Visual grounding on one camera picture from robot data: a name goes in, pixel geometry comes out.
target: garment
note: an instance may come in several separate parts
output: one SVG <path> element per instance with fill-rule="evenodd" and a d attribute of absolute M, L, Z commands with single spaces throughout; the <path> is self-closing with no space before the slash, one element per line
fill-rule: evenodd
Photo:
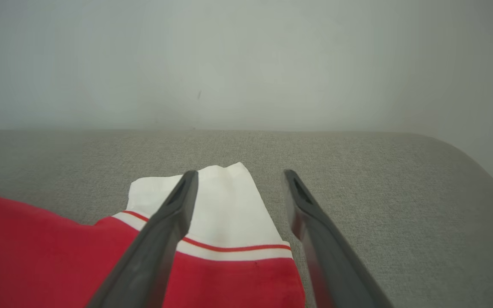
<path fill-rule="evenodd" d="M 180 179 L 131 184 L 127 209 L 84 226 L 0 198 L 0 307 L 83 307 Z M 190 232 L 178 243 L 164 307 L 303 307 L 292 259 L 248 170 L 199 171 Z"/>

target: gray fabric tabletop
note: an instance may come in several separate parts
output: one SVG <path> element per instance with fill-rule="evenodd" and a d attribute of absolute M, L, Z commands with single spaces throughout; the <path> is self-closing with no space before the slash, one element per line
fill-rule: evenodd
<path fill-rule="evenodd" d="M 295 170 L 399 308 L 493 307 L 493 178 L 457 148 L 398 133 L 0 131 L 0 196 L 84 224 L 132 181 L 242 162 L 314 298 L 286 221 Z"/>

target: wall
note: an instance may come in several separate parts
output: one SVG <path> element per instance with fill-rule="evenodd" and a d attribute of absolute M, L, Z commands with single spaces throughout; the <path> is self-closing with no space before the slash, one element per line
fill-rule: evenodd
<path fill-rule="evenodd" d="M 0 0 L 0 128 L 410 131 L 493 176 L 493 1 Z"/>

